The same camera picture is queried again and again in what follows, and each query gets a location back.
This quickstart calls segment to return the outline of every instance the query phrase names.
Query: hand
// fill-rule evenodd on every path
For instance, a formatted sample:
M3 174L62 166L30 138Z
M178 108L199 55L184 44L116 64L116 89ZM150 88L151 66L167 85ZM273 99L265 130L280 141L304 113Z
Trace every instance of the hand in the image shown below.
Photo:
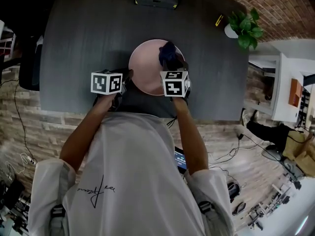
M179 113L188 113L189 112L187 103L183 98L173 97L173 102L175 105L176 112L179 112Z
M116 97L115 94L104 95L100 99L98 99L97 103L94 105L93 110L97 113L106 113L112 106L113 100Z

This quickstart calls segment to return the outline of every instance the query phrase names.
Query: yellow object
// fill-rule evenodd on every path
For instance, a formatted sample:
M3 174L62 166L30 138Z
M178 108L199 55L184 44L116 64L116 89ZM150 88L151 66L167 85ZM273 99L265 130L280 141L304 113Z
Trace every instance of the yellow object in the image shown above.
M223 18L223 15L220 15L219 18L218 18L218 20L217 20L217 22L216 22L216 26L219 25L219 23L221 22L222 18Z
M309 144L306 151L300 152L303 142L305 142L305 135L297 131L290 131L286 139L285 149L282 153L291 161L295 161L299 168L308 177L315 177L315 148L314 145Z

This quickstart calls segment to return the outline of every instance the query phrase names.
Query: black pants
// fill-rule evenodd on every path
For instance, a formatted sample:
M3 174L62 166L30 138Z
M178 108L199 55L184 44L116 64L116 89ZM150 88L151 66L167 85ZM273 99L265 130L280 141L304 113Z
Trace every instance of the black pants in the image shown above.
M279 152L284 151L289 131L293 130L283 124L278 127L267 127L253 121L249 121L246 127L260 139L274 143Z

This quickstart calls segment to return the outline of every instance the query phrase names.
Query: white t-shirt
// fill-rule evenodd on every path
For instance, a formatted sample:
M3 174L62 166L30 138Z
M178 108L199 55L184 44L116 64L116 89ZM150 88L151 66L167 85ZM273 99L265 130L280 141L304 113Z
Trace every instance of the white t-shirt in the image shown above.
M73 168L60 159L37 164L29 212L31 235L48 234L51 210L61 202L71 236L205 235L196 190L211 200L216 219L231 231L224 174L187 172L187 185L175 163L169 130L157 117L111 114L94 136L78 184L75 177Z

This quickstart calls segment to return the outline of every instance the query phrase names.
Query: smartphone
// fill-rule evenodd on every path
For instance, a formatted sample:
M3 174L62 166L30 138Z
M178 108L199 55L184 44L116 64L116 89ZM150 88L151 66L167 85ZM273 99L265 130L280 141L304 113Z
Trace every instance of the smartphone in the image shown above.
M175 161L177 163L177 168L181 174L184 174L187 170L186 159L182 149L175 147Z

